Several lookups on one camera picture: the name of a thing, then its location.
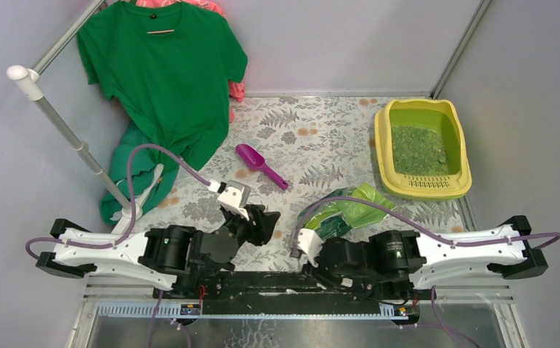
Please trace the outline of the yellow green litter box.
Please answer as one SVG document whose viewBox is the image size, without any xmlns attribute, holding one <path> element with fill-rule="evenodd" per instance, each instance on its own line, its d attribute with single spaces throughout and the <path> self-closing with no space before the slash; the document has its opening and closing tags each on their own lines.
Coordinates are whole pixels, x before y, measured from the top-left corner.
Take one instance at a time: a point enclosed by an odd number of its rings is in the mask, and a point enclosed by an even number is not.
<svg viewBox="0 0 560 348">
<path fill-rule="evenodd" d="M 466 140 L 447 99 L 393 99 L 374 116 L 376 160 L 393 196 L 444 201 L 472 187 Z"/>
</svg>

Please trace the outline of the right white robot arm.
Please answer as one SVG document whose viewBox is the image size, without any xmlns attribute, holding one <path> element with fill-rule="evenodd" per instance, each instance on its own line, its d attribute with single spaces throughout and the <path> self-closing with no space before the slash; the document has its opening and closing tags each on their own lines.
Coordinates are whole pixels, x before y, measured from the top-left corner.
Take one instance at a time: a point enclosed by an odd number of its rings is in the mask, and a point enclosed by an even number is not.
<svg viewBox="0 0 560 348">
<path fill-rule="evenodd" d="M 496 277 L 519 280 L 548 269 L 542 249 L 530 246 L 531 227 L 523 215 L 486 231 L 458 233 L 445 244 L 417 231 L 385 231 L 367 241 L 323 240 L 306 228 L 297 249 L 307 257 L 303 270 L 328 287 L 381 289 L 400 299 L 458 279 Z"/>
</svg>

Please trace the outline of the green cat litter bag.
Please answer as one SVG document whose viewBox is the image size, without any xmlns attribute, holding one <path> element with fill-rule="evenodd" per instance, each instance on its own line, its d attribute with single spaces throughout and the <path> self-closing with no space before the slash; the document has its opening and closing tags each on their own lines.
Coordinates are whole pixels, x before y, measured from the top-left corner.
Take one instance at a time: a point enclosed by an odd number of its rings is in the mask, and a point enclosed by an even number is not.
<svg viewBox="0 0 560 348">
<path fill-rule="evenodd" d="M 396 208 L 393 202 L 369 183 L 336 189 L 326 195 L 326 198 L 337 196 L 362 199 L 389 210 Z M 380 223 L 386 217 L 386 212 L 376 208 L 352 201 L 337 200 L 312 209 L 304 226 L 315 231 L 321 239 L 327 240 L 334 237 L 343 237 L 354 229 Z"/>
</svg>

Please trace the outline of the magenta plastic scoop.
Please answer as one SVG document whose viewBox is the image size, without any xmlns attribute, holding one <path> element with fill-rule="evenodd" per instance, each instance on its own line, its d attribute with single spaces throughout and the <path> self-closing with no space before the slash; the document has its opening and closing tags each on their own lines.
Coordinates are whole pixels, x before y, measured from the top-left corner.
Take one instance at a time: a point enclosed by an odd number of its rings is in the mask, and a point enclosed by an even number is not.
<svg viewBox="0 0 560 348">
<path fill-rule="evenodd" d="M 235 150 L 249 169 L 263 173 L 282 190 L 287 190 L 289 188 L 289 184 L 267 165 L 263 155 L 250 145 L 238 144 Z"/>
</svg>

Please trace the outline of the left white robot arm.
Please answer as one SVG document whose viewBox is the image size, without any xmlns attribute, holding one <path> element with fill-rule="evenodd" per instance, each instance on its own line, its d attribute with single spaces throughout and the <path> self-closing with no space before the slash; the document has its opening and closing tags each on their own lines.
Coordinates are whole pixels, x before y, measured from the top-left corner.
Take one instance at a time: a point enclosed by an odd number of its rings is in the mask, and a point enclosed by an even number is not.
<svg viewBox="0 0 560 348">
<path fill-rule="evenodd" d="M 116 236 L 89 233 L 66 219 L 58 219 L 52 237 L 58 242 L 42 252 L 36 267 L 53 276 L 120 276 L 140 280 L 176 297 L 193 295 L 203 278 L 232 271 L 245 243 L 261 247 L 273 235 L 280 212 L 268 212 L 261 204 L 245 207 L 250 218 L 222 210 L 224 223 L 212 232 L 191 226 L 169 225 L 130 235 L 117 243 Z"/>
</svg>

